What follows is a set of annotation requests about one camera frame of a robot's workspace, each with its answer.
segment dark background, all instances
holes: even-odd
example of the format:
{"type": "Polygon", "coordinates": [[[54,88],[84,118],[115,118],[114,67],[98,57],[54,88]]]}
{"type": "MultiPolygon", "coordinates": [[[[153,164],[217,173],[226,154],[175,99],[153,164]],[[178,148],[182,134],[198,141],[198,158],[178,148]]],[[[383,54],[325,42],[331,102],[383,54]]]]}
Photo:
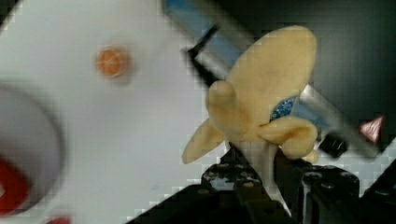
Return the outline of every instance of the dark background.
{"type": "Polygon", "coordinates": [[[18,0],[0,0],[0,26],[11,9],[17,4],[18,0]]]}
{"type": "Polygon", "coordinates": [[[385,116],[382,148],[396,134],[395,0],[213,0],[256,38],[302,25],[318,39],[310,84],[359,130],[385,116]]]}

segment white table surface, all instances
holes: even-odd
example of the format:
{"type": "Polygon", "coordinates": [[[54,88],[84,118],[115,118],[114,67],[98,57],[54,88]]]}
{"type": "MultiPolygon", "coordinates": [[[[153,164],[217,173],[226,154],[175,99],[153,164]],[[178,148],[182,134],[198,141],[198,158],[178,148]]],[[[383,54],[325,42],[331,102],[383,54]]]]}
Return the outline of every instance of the white table surface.
{"type": "MultiPolygon", "coordinates": [[[[207,118],[205,90],[179,50],[192,43],[161,11],[159,0],[22,0],[0,33],[0,82],[46,92],[62,123],[66,166],[51,194],[0,224],[44,223],[66,214],[75,223],[125,223],[193,183],[224,153],[222,144],[184,165],[181,152],[207,118]],[[120,37],[132,47],[131,83],[94,69],[96,52],[120,37]]],[[[392,144],[375,161],[348,152],[339,161],[367,188],[396,157],[392,144]]]]}

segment orange sticker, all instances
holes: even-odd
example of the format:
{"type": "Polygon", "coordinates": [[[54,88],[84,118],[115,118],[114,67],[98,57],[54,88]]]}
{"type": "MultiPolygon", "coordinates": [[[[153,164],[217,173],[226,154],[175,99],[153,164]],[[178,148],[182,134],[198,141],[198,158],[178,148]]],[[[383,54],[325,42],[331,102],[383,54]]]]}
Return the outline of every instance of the orange sticker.
{"type": "Polygon", "coordinates": [[[124,75],[129,62],[128,52],[121,47],[108,47],[96,57],[97,69],[107,77],[124,75]]]}

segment yellow plush toy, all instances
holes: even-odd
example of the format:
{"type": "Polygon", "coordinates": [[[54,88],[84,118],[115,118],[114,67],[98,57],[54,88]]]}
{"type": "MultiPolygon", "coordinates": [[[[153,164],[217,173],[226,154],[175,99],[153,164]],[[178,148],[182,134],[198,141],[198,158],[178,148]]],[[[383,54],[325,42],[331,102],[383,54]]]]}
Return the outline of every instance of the yellow plush toy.
{"type": "Polygon", "coordinates": [[[195,132],[182,156],[195,161],[223,141],[269,142],[292,160],[315,161],[316,127],[290,116],[307,85],[317,41],[306,28],[273,31],[251,46],[225,81],[217,81],[206,96],[207,119],[195,132]]]}

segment red triangle warning sign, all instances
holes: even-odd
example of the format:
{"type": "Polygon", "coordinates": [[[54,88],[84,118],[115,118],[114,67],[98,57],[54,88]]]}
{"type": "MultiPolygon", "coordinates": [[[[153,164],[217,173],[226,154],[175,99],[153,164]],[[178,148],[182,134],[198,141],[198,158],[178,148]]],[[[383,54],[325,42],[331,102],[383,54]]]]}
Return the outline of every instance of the red triangle warning sign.
{"type": "Polygon", "coordinates": [[[359,131],[370,141],[376,143],[378,141],[379,132],[381,131],[384,116],[373,119],[370,122],[363,123],[359,131]]]}

